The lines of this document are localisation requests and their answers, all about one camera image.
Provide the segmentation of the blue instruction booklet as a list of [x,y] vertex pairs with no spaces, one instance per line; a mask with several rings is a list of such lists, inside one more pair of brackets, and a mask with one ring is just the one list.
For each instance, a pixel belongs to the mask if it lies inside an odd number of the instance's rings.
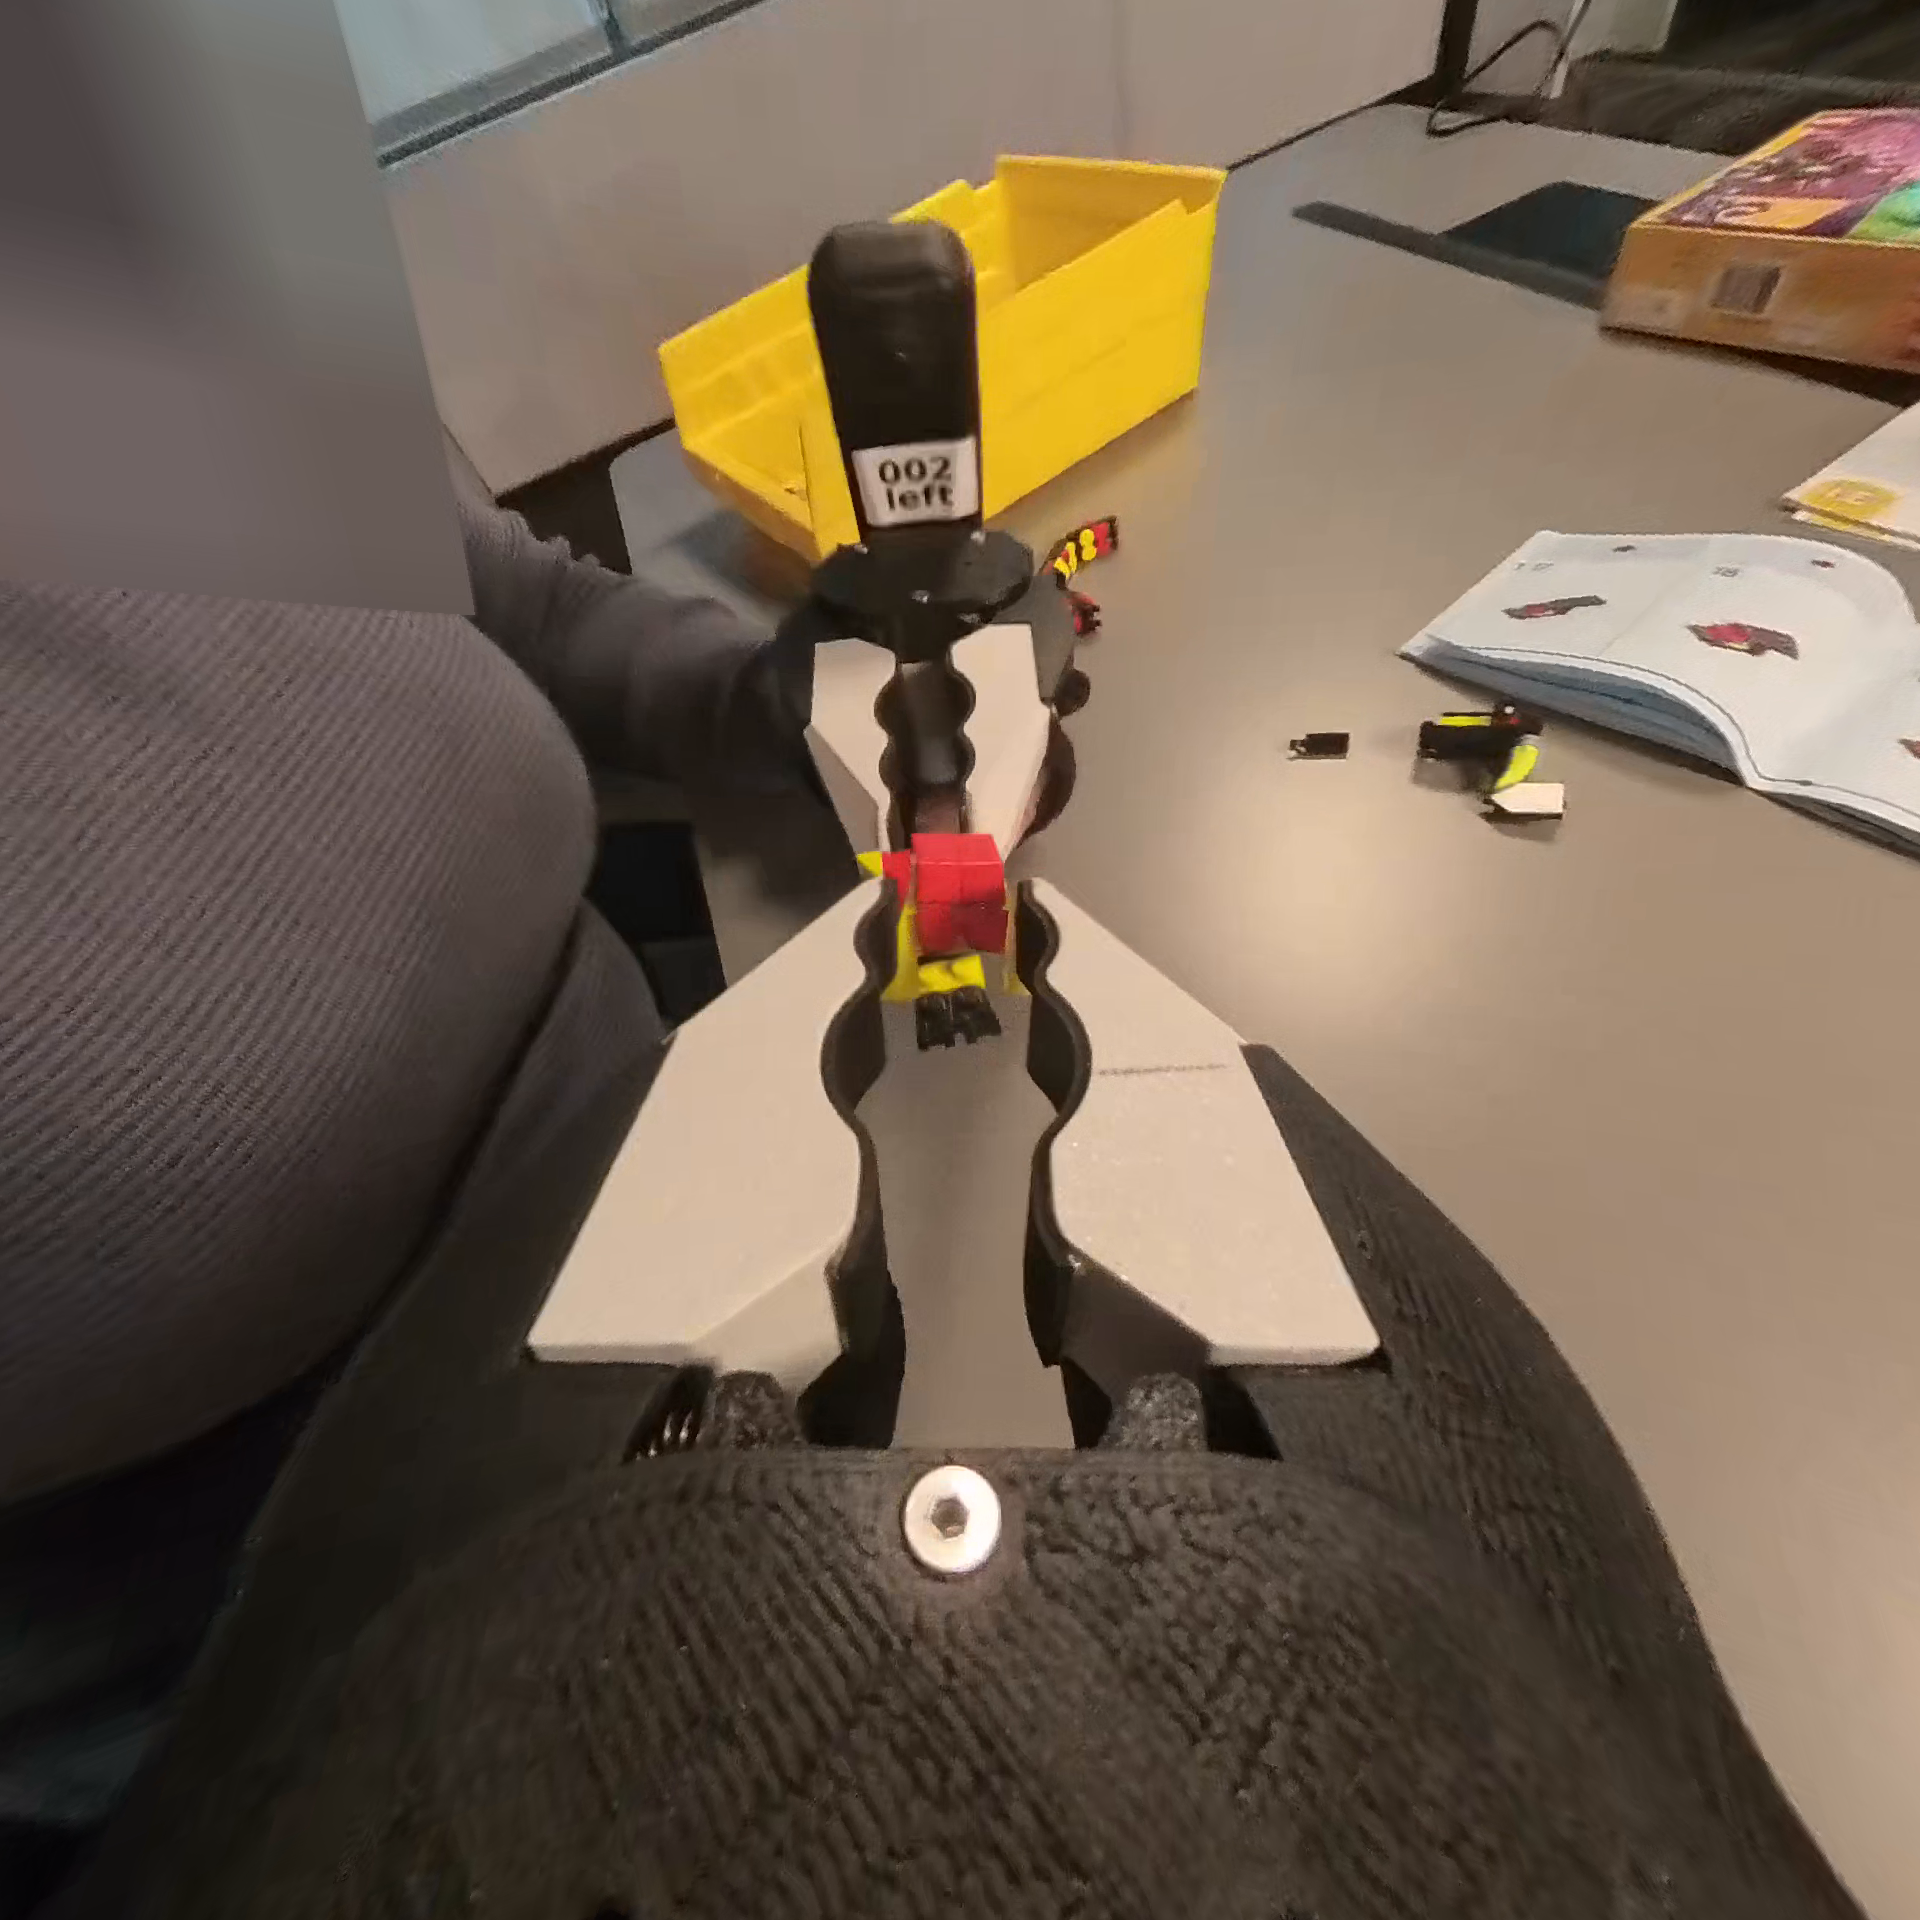
[[1404,653],[1920,847],[1920,619],[1904,588],[1844,544],[1535,530]]

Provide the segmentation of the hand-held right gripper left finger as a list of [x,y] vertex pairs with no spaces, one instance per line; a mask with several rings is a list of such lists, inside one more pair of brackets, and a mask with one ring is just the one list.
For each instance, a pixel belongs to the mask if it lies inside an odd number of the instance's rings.
[[861,876],[698,1011],[534,1317],[534,1358],[764,1372],[802,1429],[896,1429],[876,1144],[896,893]]

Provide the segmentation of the lego set box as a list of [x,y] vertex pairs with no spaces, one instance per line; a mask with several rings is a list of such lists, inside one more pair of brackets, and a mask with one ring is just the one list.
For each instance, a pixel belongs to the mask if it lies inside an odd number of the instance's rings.
[[1818,111],[1625,229],[1608,332],[1920,364],[1920,111]]

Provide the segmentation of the white cover instruction booklet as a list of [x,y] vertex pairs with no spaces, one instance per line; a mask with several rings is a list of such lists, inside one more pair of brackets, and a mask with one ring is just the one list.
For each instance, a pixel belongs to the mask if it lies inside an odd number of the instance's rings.
[[1920,410],[1879,421],[1855,448],[1781,494],[1789,519],[1920,549]]

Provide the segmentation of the yellow plastic bin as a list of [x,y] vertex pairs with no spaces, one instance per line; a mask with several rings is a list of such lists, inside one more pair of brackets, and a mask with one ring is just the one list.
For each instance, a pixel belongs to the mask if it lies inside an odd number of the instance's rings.
[[[981,513],[999,519],[1201,378],[1215,162],[995,159],[896,222],[972,258]],[[855,536],[806,327],[806,268],[659,344],[682,464],[802,557]]]

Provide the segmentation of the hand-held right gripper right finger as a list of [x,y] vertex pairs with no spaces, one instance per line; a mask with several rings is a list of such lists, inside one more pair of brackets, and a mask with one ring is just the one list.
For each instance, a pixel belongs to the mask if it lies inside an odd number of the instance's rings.
[[1141,1372],[1376,1358],[1248,1045],[1057,883],[1022,883],[1022,984],[1049,1095],[1022,1228],[1044,1369],[1116,1402]]

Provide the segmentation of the person's left forearm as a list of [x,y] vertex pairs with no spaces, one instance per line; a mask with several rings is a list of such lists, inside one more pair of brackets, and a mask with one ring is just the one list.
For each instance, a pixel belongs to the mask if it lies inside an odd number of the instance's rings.
[[669,594],[540,536],[456,487],[472,619],[547,690],[601,770],[802,794],[815,625],[756,625],[701,594]]

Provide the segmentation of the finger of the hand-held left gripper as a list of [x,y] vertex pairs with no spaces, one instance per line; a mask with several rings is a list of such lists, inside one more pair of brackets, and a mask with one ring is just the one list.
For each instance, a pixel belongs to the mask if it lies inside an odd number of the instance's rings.
[[995,619],[956,648],[972,696],[966,714],[966,825],[995,839],[999,860],[1044,836],[1078,794],[1078,742],[1044,696],[1035,632]]
[[912,893],[916,759],[896,653],[876,642],[822,642],[802,736],[843,839]]

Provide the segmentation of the red yellow black lego assembly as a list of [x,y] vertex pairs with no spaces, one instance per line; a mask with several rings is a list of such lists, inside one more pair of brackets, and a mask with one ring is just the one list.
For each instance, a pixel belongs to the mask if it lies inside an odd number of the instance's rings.
[[916,1049],[999,1034],[999,1003],[1022,1003],[1015,883],[995,836],[912,836],[855,847],[861,876],[896,893],[896,958],[885,1003],[912,1011]]

